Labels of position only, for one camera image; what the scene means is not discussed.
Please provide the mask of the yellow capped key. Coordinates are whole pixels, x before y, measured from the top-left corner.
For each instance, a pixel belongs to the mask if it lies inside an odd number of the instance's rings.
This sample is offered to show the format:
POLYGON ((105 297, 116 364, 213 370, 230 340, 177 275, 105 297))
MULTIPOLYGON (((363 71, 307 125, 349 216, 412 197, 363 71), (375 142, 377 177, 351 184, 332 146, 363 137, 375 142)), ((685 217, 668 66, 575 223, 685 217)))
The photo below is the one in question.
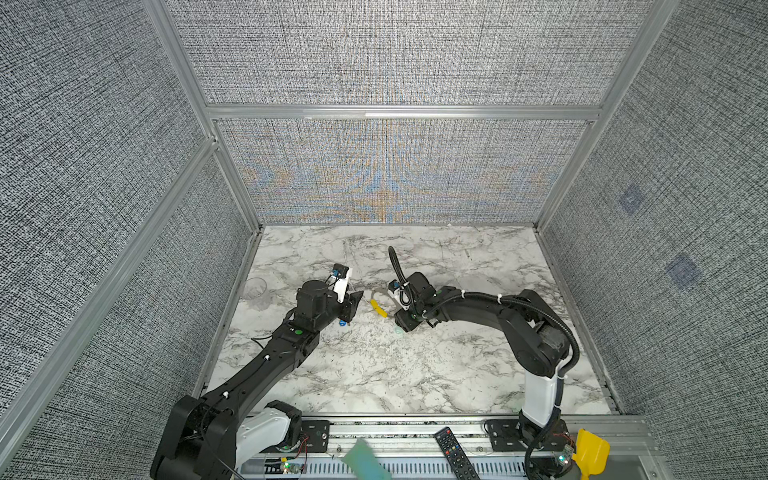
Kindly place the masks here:
POLYGON ((389 313, 388 313, 387 311, 385 311, 385 310, 384 310, 384 309, 383 309, 383 308, 382 308, 382 307, 379 305, 379 303, 378 303, 376 300, 374 300, 374 299, 371 299, 371 300, 370 300, 370 305, 371 305, 371 307, 373 308, 373 310, 374 310, 374 311, 375 311, 375 312, 376 312, 378 315, 380 315, 381 317, 383 317, 383 318, 388 318, 388 317, 389 317, 389 313))

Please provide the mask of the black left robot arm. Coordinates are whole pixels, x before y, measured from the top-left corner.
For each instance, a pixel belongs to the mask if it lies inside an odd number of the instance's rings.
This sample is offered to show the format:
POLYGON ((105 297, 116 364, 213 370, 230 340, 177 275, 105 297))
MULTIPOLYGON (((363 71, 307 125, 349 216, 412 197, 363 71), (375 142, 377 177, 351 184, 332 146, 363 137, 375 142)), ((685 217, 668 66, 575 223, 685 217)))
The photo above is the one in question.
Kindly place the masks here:
POLYGON ((150 468, 152 479, 230 479, 256 454, 300 442, 301 411, 273 401, 250 413, 283 377, 297 369, 319 344, 320 332, 335 320, 353 320, 362 291, 339 293, 321 280, 297 290, 262 351, 217 389, 186 395, 172 407, 150 468))

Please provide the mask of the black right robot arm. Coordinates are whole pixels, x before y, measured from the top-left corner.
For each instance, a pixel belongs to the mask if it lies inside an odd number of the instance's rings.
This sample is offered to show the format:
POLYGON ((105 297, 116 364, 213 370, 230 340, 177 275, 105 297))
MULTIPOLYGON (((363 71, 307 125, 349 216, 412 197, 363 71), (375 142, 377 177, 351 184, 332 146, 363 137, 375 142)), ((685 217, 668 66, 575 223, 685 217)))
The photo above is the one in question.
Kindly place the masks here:
POLYGON ((518 438, 525 446, 523 469, 530 479, 556 479, 569 473, 568 458, 546 462, 533 452, 567 435, 561 419, 565 377, 579 362, 573 331, 535 291, 491 295, 447 285, 434 287, 420 272, 406 276, 394 247, 388 248, 396 278, 389 293, 400 309, 395 323, 406 332, 421 325, 463 321, 501 331, 525 371, 524 403, 518 414, 518 438))

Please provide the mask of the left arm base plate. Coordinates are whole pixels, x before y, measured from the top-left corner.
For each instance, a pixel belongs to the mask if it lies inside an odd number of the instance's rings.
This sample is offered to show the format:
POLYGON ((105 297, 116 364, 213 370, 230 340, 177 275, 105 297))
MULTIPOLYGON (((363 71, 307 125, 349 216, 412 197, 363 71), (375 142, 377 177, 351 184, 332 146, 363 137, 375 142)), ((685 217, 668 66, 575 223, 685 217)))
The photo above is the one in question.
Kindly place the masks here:
POLYGON ((268 447, 262 450, 262 453, 281 456, 296 456, 304 451, 326 453, 330 440, 330 425, 331 423, 327 420, 303 420, 299 430, 290 427, 284 442, 268 447))

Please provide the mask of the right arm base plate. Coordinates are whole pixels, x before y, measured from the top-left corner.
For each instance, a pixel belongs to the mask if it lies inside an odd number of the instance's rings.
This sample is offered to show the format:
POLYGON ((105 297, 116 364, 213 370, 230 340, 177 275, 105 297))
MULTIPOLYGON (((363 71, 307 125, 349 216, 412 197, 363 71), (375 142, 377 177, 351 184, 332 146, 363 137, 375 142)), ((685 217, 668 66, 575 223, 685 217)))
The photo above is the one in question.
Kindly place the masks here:
MULTIPOLYGON (((527 448, 527 441, 532 440, 539 428, 535 425, 526 425, 521 428, 518 418, 503 418, 486 420, 483 429, 487 434, 494 452, 521 452, 527 448)), ((534 452, 563 451, 567 445, 574 446, 575 441, 571 436, 567 424, 563 419, 554 423, 552 430, 534 448, 534 452)))

